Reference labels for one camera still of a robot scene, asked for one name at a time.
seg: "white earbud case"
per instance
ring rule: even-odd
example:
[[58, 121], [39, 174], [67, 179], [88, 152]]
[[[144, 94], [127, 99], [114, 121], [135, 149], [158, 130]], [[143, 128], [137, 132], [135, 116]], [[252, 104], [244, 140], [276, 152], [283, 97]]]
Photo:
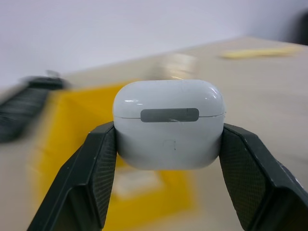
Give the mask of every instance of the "white earbud case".
[[225, 104], [202, 80], [134, 82], [113, 106], [120, 156], [139, 169], [195, 169], [220, 150]]

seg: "case lid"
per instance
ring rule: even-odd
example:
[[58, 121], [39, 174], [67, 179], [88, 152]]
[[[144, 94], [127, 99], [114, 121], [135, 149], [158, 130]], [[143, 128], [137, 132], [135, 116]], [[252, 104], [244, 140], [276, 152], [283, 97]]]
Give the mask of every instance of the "case lid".
[[140, 118], [145, 109], [198, 109], [199, 117], [225, 113], [223, 97], [211, 83], [197, 79], [133, 82], [115, 97], [113, 114]]

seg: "yellow object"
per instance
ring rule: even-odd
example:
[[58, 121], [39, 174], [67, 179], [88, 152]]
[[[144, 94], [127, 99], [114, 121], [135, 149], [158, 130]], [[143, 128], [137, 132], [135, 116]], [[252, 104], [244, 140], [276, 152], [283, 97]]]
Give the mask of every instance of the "yellow object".
[[[60, 167], [84, 142], [87, 134], [96, 126], [113, 120], [113, 101], [124, 85], [60, 91], [50, 97], [36, 152], [30, 162], [36, 209]], [[118, 157], [116, 173], [125, 166]], [[186, 172], [158, 171], [156, 174], [161, 187], [130, 197], [112, 192], [104, 231], [122, 231], [195, 208], [195, 197]]]
[[226, 59], [247, 59], [259, 56], [286, 56], [299, 51], [298, 46], [286, 46], [279, 49], [229, 51], [221, 55]]

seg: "beige table surface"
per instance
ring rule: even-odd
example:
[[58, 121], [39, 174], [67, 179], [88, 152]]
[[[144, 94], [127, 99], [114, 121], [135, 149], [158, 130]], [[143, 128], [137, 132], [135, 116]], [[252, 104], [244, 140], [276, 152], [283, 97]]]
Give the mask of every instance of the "beige table surface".
[[[282, 47], [284, 43], [238, 38], [182, 50], [199, 59], [197, 78], [216, 85], [226, 105], [226, 122], [256, 133], [271, 153], [308, 190], [308, 47], [290, 57], [224, 60], [227, 50]], [[64, 76], [76, 88], [149, 76], [162, 56], [98, 67]], [[33, 217], [26, 163], [35, 126], [20, 140], [0, 145], [0, 230], [26, 230]], [[138, 230], [242, 230], [224, 185], [219, 162], [193, 172], [204, 210], [181, 214]]]

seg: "black object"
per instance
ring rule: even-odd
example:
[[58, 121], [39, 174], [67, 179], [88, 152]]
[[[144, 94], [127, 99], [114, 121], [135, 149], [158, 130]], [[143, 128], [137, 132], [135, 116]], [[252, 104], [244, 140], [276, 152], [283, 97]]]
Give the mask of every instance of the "black object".
[[28, 231], [103, 228], [116, 167], [115, 136], [113, 122], [87, 136], [59, 170]]
[[[61, 167], [28, 231], [103, 228], [116, 164], [115, 136], [112, 122], [87, 136]], [[308, 230], [308, 194], [255, 134], [225, 124], [219, 158], [245, 231]]]
[[308, 12], [305, 12], [298, 21], [294, 42], [308, 45]]
[[219, 159], [244, 230], [308, 231], [308, 194], [257, 135], [226, 124]]
[[43, 109], [49, 92], [64, 87], [60, 78], [32, 77], [26, 86], [0, 103], [0, 142], [19, 137]]

